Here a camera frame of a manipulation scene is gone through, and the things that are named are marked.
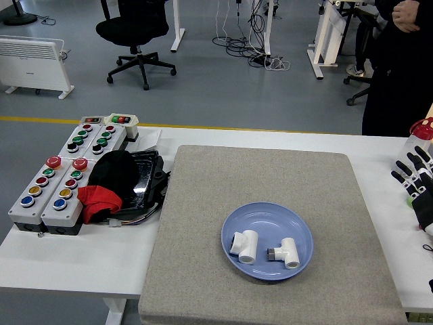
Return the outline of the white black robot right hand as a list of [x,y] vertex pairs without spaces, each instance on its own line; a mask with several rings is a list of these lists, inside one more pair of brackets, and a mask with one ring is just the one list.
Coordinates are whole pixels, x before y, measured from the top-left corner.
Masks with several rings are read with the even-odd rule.
[[392,171],[391,175],[409,194],[419,227],[432,235],[432,157],[420,146],[415,146],[414,150],[415,154],[408,152],[407,158],[415,172],[402,161],[397,160],[396,166],[407,178],[397,171]]

